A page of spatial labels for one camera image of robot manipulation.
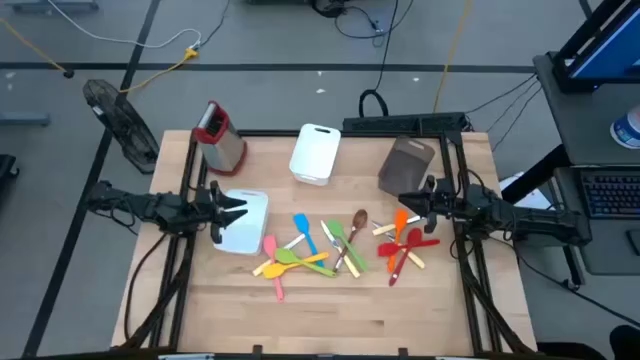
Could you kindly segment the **black floor fan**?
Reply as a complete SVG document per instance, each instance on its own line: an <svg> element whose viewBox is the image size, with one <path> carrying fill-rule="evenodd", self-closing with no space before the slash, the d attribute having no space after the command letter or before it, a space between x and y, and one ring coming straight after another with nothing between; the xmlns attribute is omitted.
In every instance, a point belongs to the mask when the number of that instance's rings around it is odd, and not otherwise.
<svg viewBox="0 0 640 360"><path fill-rule="evenodd" d="M123 156L142 174L152 174L159 156L158 142L125 95L102 79L87 80L82 92Z"/></svg>

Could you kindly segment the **brown wooden spoon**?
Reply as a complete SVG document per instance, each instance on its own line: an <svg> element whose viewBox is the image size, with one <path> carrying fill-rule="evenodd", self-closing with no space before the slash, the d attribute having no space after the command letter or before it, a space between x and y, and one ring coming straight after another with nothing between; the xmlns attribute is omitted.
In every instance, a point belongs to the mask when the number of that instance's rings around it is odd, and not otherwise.
<svg viewBox="0 0 640 360"><path fill-rule="evenodd" d="M353 228L353 230L351 231L350 236L348 238L348 241L351 244L352 244L352 241L355 238L355 235L357 234L357 232L366 226L367 219L368 219L368 214L364 209L359 209L355 213L355 215L354 215L354 217L352 219L352 228ZM337 260L337 263L346 256L346 252L348 252L348 250L344 246L344 248L343 248L343 250L341 252L341 255L339 256L339 259ZM339 266L338 266L337 263L333 267L333 271L334 272L337 272L338 269L339 269Z"/></svg>

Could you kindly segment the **grey equipment cart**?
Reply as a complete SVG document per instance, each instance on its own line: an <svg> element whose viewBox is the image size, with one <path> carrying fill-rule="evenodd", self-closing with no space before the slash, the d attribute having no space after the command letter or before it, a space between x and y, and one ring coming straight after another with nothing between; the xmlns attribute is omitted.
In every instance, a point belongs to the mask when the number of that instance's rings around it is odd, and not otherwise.
<svg viewBox="0 0 640 360"><path fill-rule="evenodd" d="M502 191L511 203L548 180L557 181L561 200L584 214L577 172L582 169L623 168L640 171L640 150L618 145L610 125L640 105L640 84L604 84L592 93L561 91L549 55L533 58L561 144ZM640 276L640 256L633 254L626 231L640 229L640 219L588 220L592 240L580 248L586 271L597 276Z"/></svg>

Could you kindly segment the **white plastic bin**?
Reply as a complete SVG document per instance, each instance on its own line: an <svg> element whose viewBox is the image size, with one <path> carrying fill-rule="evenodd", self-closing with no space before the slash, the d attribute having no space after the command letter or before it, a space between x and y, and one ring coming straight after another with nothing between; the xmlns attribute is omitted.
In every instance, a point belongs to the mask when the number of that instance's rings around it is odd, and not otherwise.
<svg viewBox="0 0 640 360"><path fill-rule="evenodd" d="M321 125L304 124L296 140L289 170L300 182L325 186L329 183L341 132Z"/></svg>
<svg viewBox="0 0 640 360"><path fill-rule="evenodd" d="M227 253L258 255L262 251L268 219L267 194L246 189L231 189L226 192L226 195L245 200L246 204L236 207L236 210L246 210L247 213L228 227L222 228L220 230L222 242L213 246Z"/></svg>

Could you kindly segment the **steel box grater red trim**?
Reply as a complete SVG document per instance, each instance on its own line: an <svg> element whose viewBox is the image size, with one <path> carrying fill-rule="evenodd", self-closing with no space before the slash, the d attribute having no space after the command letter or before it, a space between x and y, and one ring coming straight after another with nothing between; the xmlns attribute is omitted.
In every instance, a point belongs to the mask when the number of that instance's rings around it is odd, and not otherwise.
<svg viewBox="0 0 640 360"><path fill-rule="evenodd" d="M212 172L233 176L239 171L246 158L247 142L218 102L208 102L201 119L192 129L192 135Z"/></svg>

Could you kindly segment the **orange silicone spatula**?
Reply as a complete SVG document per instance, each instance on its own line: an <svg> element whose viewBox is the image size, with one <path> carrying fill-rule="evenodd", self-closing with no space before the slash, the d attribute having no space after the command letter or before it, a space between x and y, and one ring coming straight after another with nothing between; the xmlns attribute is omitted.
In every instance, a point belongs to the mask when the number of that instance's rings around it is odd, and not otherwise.
<svg viewBox="0 0 640 360"><path fill-rule="evenodd" d="M409 214L406 210L400 209L400 208L396 210L395 220L394 220L394 224L395 224L395 239L393 241L394 244L399 243L401 232L406 227L408 218L409 218ZM395 263L396 263L396 255L393 254L390 256L387 262L387 270L389 273L393 272L395 268Z"/></svg>

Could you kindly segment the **red silicone spoon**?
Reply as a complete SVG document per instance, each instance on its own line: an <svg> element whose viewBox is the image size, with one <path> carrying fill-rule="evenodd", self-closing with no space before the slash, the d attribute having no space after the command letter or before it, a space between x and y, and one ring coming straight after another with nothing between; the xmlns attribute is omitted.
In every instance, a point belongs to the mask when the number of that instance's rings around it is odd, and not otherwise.
<svg viewBox="0 0 640 360"><path fill-rule="evenodd" d="M405 264L405 261L408 258L409 251L413 247L417 246L421 241L422 241L422 231L419 228L414 228L409 232L407 236L407 242L404 245L395 244L396 251L404 250L405 253L400 257L398 264L396 265L396 267L394 268L391 274L391 277L389 280L390 287L393 287L396 284L400 276L401 270Z"/></svg>

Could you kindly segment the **yellow silicone spatula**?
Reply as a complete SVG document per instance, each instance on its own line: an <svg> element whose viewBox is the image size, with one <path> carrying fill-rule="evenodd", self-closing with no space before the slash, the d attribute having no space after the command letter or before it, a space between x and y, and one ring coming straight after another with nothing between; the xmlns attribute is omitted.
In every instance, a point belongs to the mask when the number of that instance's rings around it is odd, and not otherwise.
<svg viewBox="0 0 640 360"><path fill-rule="evenodd" d="M322 253L319 253L317 255L312 255L310 257L304 258L304 259L302 259L302 262L315 263L317 261L324 260L324 259L326 259L328 257L329 257L329 253L328 252L322 252ZM295 267L298 267L298 266L299 266L299 263L297 263L297 262L290 263L290 264L274 263L274 264L268 265L263 270L263 275L267 279L273 279L273 278L281 276L286 270L289 270L291 268L295 268Z"/></svg>

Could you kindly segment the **green silicone spatula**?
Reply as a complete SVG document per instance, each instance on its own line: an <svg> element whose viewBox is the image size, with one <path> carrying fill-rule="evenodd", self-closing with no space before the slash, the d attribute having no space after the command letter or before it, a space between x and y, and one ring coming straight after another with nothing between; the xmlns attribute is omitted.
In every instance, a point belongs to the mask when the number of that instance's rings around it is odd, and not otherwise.
<svg viewBox="0 0 640 360"><path fill-rule="evenodd" d="M334 237L338 238L344 244L344 246L346 247L348 252L352 255L353 259L355 260L355 262L359 266L359 268L362 271L367 271L368 270L367 263L356 252L356 250L353 247L353 245L348 241L348 238L345 235L344 228L343 228L342 224L339 223L337 220L329 220L327 222L327 226L328 226L329 231L331 232L331 234Z"/></svg>

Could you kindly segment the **lime green silicone spoon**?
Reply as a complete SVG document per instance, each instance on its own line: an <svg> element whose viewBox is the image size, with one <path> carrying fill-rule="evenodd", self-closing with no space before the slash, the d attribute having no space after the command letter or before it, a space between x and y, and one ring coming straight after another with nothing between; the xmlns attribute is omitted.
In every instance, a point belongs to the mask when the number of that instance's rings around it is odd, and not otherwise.
<svg viewBox="0 0 640 360"><path fill-rule="evenodd" d="M334 278L336 273L327 268L317 265L317 262L329 257L328 252L321 252L307 258L299 258L292 250L277 248L275 250L275 258L278 261L277 274L281 275L291 267L304 266L327 277Z"/></svg>

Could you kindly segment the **black keyboard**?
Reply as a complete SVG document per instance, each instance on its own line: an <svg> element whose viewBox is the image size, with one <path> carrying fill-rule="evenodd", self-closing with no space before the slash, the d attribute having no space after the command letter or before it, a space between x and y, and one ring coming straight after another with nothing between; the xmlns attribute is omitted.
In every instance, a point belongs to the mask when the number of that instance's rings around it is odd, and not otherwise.
<svg viewBox="0 0 640 360"><path fill-rule="evenodd" d="M640 171L582 169L577 179L590 218L640 219Z"/></svg>

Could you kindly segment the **red silicone spatula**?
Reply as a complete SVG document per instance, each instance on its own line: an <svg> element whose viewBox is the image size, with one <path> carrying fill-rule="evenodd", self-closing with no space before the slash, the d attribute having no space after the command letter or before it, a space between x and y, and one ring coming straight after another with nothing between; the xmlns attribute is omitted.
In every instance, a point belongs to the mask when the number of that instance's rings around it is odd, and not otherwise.
<svg viewBox="0 0 640 360"><path fill-rule="evenodd" d="M418 247L428 247L435 246L440 244L441 241L439 239L433 240L424 240L424 241L413 241L404 245L399 245L395 243L385 243L381 244L377 248L377 254L380 257L390 257L392 255L396 255L401 250L410 250Z"/></svg>

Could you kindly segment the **black aluminium table frame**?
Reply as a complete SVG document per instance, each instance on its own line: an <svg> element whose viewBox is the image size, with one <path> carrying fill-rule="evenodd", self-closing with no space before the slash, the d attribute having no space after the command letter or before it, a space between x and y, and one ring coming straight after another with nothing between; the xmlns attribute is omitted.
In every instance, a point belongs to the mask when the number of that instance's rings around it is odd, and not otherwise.
<svg viewBox="0 0 640 360"><path fill-rule="evenodd" d="M382 236L373 222L393 222L399 204L378 188L378 172L393 145L390 137L365 135L341 139L334 168L325 186L297 181L289 162L297 136L292 131L248 131L248 155L224 189L267 194L267 233L285 245L301 233L293 216L306 215L320 251L331 244L321 221L349 226L364 209L367 227L354 238L367 271L354 278L347 268L329 278L305 267L282 276L283 303L274 284L252 271L260 255L217 250L207 231L192 241L193 258L186 292L168 306L158 328L159 341L183 352L248 353L260 346L266 354L471 355L476 350L505 349L487 317L467 314L469 296L458 263L451 256L453 225L440 219L434 238L441 241L417 251L425 263L406 262L393 287L386 262L377 255Z"/></svg>

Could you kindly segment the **grey metal floor base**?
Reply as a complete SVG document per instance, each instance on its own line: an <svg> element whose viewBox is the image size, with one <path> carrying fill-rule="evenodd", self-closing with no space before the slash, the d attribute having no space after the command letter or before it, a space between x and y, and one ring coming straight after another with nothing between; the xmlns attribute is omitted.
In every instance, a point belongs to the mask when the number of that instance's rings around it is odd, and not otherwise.
<svg viewBox="0 0 640 360"><path fill-rule="evenodd" d="M48 126L50 123L47 113L0 112L0 126Z"/></svg>
<svg viewBox="0 0 640 360"><path fill-rule="evenodd" d="M45 12L55 8L70 12L99 9L95 0L0 0L0 4L10 7L15 12Z"/></svg>

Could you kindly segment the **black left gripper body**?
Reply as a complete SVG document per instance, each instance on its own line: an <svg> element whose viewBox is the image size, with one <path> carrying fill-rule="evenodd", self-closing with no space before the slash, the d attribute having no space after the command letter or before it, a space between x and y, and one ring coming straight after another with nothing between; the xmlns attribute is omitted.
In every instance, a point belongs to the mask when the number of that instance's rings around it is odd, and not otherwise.
<svg viewBox="0 0 640 360"><path fill-rule="evenodd" d="M199 216L206 222L210 222L210 234L214 244L221 244L220 228L223 226L222 208L219 206L219 184L216 180L210 182L210 187L205 189L198 186L195 192L195 205Z"/></svg>

